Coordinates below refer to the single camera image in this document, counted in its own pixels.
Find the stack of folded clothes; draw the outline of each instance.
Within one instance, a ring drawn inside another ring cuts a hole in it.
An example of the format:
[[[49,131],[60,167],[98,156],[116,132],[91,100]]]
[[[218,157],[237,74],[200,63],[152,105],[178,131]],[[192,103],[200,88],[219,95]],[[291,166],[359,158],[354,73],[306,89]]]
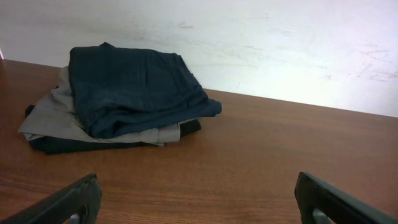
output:
[[[163,146],[220,112],[181,56],[103,43],[70,51],[58,87],[26,109],[19,131],[47,154]]]

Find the navy blue cloth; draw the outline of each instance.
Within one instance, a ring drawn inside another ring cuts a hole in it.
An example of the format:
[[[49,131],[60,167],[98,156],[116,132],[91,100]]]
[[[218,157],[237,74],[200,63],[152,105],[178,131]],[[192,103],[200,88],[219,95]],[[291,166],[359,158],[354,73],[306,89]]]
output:
[[[207,97],[177,54],[107,43],[75,47],[69,76],[76,113],[93,138],[114,138],[221,112],[221,103]]]

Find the beige cloth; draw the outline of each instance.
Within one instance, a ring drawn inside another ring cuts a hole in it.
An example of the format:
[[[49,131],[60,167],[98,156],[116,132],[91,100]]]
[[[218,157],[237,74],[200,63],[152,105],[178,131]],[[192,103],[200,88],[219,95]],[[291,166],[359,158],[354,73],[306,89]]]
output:
[[[180,139],[180,125],[152,128],[138,133],[130,133],[111,139],[94,139],[86,134],[75,114],[72,89],[69,84],[68,67],[61,68],[58,88],[39,100],[30,115],[19,128],[28,141],[51,136],[85,142],[132,143],[146,142],[163,145]]]

